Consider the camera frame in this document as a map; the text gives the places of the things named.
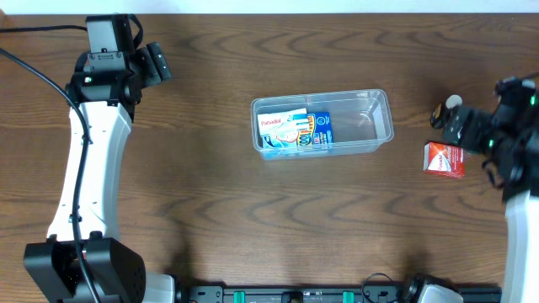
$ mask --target wooden table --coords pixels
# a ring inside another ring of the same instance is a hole
[[[422,172],[439,140],[431,110],[453,93],[494,109],[494,83],[539,68],[536,15],[147,15],[174,79],[145,89],[120,179],[122,242],[147,268],[227,284],[358,284],[425,271],[503,283],[501,193],[467,160],[462,180]],[[84,16],[6,17],[4,27],[84,24]],[[63,86],[88,37],[0,36]],[[0,59],[0,301],[43,300],[23,267],[60,199],[69,108]],[[395,138],[372,154],[264,162],[255,98],[382,88]]]

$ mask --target white background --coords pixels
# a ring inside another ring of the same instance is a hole
[[[0,0],[0,8],[6,14],[539,13],[539,0]]]

